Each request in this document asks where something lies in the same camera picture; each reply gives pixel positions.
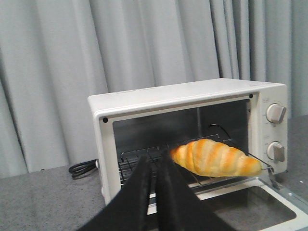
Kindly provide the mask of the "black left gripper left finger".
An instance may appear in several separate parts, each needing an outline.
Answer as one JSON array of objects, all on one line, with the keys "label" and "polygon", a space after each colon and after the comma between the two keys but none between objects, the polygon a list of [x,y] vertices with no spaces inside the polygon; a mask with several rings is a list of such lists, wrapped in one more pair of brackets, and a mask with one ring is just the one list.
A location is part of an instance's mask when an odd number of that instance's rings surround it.
[{"label": "black left gripper left finger", "polygon": [[144,231],[151,189],[149,158],[139,158],[127,183],[80,231]]}]

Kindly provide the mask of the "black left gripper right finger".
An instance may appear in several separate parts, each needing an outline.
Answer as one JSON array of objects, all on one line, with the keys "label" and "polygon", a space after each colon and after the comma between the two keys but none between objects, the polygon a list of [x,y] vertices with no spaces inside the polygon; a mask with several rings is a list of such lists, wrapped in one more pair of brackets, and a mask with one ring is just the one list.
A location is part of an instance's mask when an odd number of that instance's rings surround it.
[{"label": "black left gripper right finger", "polygon": [[156,177],[156,210],[160,231],[233,231],[188,187],[169,154],[163,154]]}]

